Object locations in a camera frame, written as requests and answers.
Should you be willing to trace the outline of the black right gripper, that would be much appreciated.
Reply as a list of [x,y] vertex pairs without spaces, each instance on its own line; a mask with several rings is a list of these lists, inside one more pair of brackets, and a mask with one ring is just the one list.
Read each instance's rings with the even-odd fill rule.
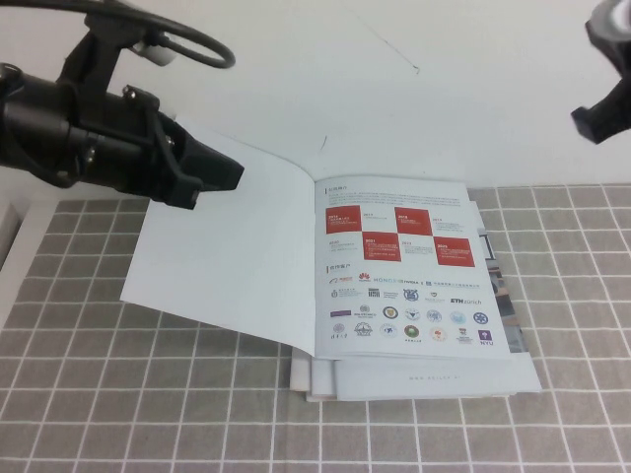
[[595,144],[630,129],[630,47],[599,46],[620,76],[619,82],[598,103],[578,107],[571,117],[578,133]]

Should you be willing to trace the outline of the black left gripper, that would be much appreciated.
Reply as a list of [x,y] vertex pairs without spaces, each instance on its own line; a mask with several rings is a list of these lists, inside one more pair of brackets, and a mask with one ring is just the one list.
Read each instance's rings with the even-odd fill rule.
[[133,88],[87,105],[76,86],[57,84],[55,91],[66,102],[67,131],[54,186],[86,182],[183,209],[201,192],[238,187],[245,167],[159,112],[155,96]]

